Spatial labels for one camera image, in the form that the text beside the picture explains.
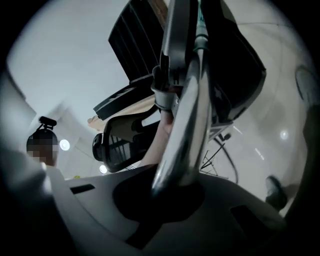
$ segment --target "person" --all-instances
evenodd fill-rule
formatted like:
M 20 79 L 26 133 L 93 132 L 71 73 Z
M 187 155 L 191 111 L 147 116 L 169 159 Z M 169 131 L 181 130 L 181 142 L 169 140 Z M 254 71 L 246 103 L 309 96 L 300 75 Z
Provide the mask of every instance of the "person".
M 56 166 L 58 158 L 58 139 L 53 131 L 39 129 L 26 142 L 26 152 L 40 163 Z
M 265 202 L 275 208 L 278 212 L 285 208 L 288 203 L 288 197 L 280 181 L 273 175 L 265 179 L 267 188 L 267 197 Z
M 156 130 L 154 139 L 141 160 L 139 167 L 159 164 L 164 155 L 173 127 L 174 117 L 171 112 L 165 110 L 161 111 L 160 116 L 160 123 Z

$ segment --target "white wall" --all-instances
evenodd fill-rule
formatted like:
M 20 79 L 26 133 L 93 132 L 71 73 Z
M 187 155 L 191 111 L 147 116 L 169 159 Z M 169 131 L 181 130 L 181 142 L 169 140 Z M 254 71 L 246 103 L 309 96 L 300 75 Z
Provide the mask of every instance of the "white wall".
M 2 147 L 15 151 L 26 151 L 28 129 L 36 112 L 26 103 L 19 88 L 8 74 L 0 77 L 0 142 Z
M 67 114 L 63 114 L 57 121 L 53 131 L 59 141 L 65 139 L 70 143 L 70 149 L 64 151 L 59 147 L 57 168 L 61 171 L 66 179 L 72 179 L 75 176 L 91 177 L 102 175 L 99 167 L 103 164 L 95 160 L 92 153 L 92 140 L 87 141 L 81 137 L 81 130 L 76 129 L 76 124 L 72 125 L 71 121 L 66 122 Z
M 7 59 L 8 69 L 40 116 L 59 105 L 87 132 L 93 108 L 128 85 L 108 38 L 128 0 L 52 0 L 25 26 Z

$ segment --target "wire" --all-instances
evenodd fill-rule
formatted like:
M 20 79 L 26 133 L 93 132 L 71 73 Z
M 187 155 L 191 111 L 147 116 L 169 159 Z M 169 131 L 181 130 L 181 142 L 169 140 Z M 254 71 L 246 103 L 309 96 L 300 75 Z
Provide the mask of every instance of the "wire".
M 210 160 L 215 157 L 215 155 L 220 151 L 220 149 L 223 148 L 224 145 L 225 145 L 225 144 L 223 143 L 223 144 L 219 147 L 219 149 L 213 154 L 213 156 L 211 156 L 211 157 L 208 159 L 208 161 L 206 161 L 206 162 L 202 165 L 201 169 L 204 169 L 204 168 L 206 168 L 207 166 L 211 165 L 211 163 L 209 163 Z
M 232 168 L 234 170 L 234 176 L 235 176 L 235 183 L 238 184 L 239 183 L 239 174 L 238 174 L 238 170 L 234 164 L 234 162 L 232 161 L 228 151 L 223 147 L 223 145 L 221 144 L 221 142 L 219 140 L 217 140 L 217 138 L 213 139 L 216 143 L 218 143 L 220 145 L 220 147 L 222 147 L 223 152 L 225 153 L 226 157 L 228 158 L 230 164 L 232 165 Z

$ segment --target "hand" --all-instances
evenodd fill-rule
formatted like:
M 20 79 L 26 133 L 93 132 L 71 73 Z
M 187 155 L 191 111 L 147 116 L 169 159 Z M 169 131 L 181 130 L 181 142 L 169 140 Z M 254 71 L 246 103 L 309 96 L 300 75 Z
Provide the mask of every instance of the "hand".
M 172 115 L 172 113 L 162 110 L 158 129 L 163 129 L 163 131 L 166 132 L 166 134 L 169 136 L 173 126 L 174 126 L 174 116 Z
M 161 119 L 155 137 L 148 151 L 141 160 L 140 167 L 160 163 L 165 152 L 169 135 L 174 125 L 174 117 L 168 111 L 161 111 Z

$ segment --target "chrome bar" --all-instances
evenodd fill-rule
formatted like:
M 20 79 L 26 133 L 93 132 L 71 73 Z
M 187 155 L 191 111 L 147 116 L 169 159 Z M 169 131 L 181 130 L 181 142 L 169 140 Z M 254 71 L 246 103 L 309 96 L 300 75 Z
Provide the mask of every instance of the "chrome bar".
M 153 196 L 168 186 L 187 186 L 197 179 L 210 134 L 210 85 L 209 52 L 199 48 L 188 67 L 171 135 L 152 183 Z

